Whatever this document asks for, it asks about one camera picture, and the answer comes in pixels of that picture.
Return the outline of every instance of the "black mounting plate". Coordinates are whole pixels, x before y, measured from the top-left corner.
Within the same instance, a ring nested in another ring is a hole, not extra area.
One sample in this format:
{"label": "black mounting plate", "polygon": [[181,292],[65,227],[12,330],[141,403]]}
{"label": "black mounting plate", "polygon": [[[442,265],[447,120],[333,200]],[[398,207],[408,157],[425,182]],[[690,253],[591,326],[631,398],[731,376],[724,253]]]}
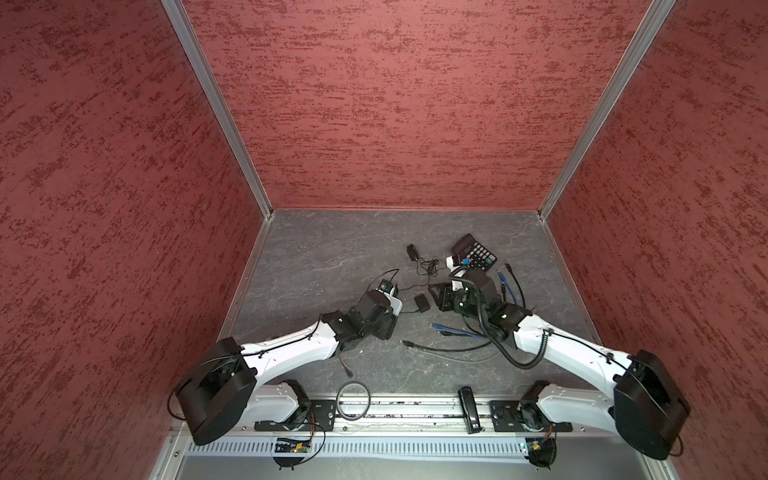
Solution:
{"label": "black mounting plate", "polygon": [[[488,406],[491,407],[491,420],[493,421],[494,431],[531,433],[531,430],[526,429],[523,424],[514,420],[512,416],[513,412],[517,412],[519,403],[517,400],[491,400],[488,402]],[[569,422],[555,423],[552,425],[552,431],[559,433],[573,432],[574,426]]]}
{"label": "black mounting plate", "polygon": [[[310,400],[312,405],[310,411],[306,414],[310,418],[315,415],[315,423],[323,427],[326,432],[333,430],[333,421],[336,417],[336,400]],[[298,429],[295,425],[286,425],[277,422],[256,422],[253,428],[257,432],[308,432],[310,424],[306,423]]]}

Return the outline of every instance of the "gray cable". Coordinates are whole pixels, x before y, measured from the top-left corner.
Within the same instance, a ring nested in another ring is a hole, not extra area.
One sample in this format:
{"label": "gray cable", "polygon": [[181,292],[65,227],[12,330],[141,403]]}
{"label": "gray cable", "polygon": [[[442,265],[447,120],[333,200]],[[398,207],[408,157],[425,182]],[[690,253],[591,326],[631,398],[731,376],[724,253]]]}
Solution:
{"label": "gray cable", "polygon": [[447,355],[440,355],[439,353],[434,353],[434,352],[427,352],[426,350],[419,350],[419,352],[420,352],[420,353],[426,353],[427,355],[437,356],[437,357],[440,357],[441,359],[445,359],[445,360],[451,360],[452,362],[459,362],[459,363],[482,363],[482,362],[487,362],[487,361],[489,361],[490,359],[494,359],[494,358],[496,358],[497,356],[501,355],[501,352],[499,352],[499,351],[497,350],[497,351],[496,351],[496,353],[494,353],[493,355],[491,355],[491,356],[489,356],[489,357],[487,357],[487,358],[484,358],[484,359],[477,359],[477,360],[463,360],[463,359],[454,359],[454,358],[451,358],[451,357],[449,357],[449,356],[447,356]]}
{"label": "gray cable", "polygon": [[[368,396],[368,405],[366,405],[365,409],[360,413],[359,415],[347,415],[346,413],[341,411],[341,395],[344,393],[344,390],[347,390],[350,386],[358,386],[365,390],[366,395]],[[368,413],[368,409],[371,408],[371,392],[368,390],[368,387],[363,385],[362,382],[347,382],[345,383],[341,389],[339,390],[339,393],[336,394],[336,411],[339,413],[339,416],[341,418],[345,419],[348,422],[355,422],[356,420],[360,420],[362,417],[366,416],[366,413]]]}

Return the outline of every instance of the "red wall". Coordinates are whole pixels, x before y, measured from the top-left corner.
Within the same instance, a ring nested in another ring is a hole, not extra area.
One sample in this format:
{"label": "red wall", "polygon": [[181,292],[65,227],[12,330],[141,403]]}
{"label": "red wall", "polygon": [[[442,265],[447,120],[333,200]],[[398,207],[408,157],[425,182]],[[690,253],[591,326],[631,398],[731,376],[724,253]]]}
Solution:
{"label": "red wall", "polygon": [[6,2],[0,64],[0,478],[145,478],[260,213],[159,1]]}
{"label": "red wall", "polygon": [[693,406],[684,478],[768,477],[767,78],[767,3],[678,0],[549,219],[603,341]]}
{"label": "red wall", "polygon": [[185,1],[276,207],[485,210],[538,208],[649,3]]}

